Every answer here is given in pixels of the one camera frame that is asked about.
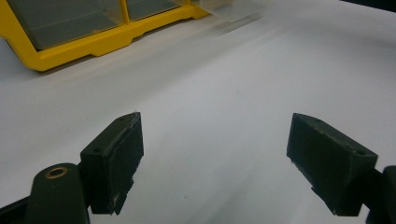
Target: yellow plastic bin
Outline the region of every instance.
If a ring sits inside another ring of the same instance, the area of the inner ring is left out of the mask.
[[[0,36],[25,66],[45,71],[107,54],[145,32],[208,14],[190,0],[142,1],[0,0]]]

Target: white surface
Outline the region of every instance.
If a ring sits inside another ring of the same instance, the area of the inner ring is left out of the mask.
[[[333,217],[286,157],[293,112],[396,164],[396,14],[333,0],[180,22],[45,74],[0,41],[0,205],[140,111],[145,156],[121,214],[92,224],[364,223]]]

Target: plastic compartment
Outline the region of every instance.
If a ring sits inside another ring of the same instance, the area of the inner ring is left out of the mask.
[[[184,5],[184,0],[127,0],[129,19],[140,19]]]
[[[226,21],[237,21],[263,9],[262,5],[249,0],[191,0],[191,2]]]
[[[118,0],[7,0],[36,49],[122,24]]]

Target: yellow plastic frame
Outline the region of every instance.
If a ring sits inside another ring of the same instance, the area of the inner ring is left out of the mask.
[[[0,0],[0,36],[5,38],[22,63],[37,71],[46,71],[75,59],[93,55],[102,56],[132,43],[132,40],[145,32],[169,23],[188,18],[199,19],[208,13],[185,0],[182,7],[147,17],[140,21],[129,21],[126,0],[120,0],[123,25],[89,35],[80,39],[37,51],[24,32],[18,19],[6,0]]]

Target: screw hole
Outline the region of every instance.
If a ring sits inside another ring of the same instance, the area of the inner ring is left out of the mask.
[[[67,174],[66,167],[56,167],[46,173],[47,179],[56,179]]]

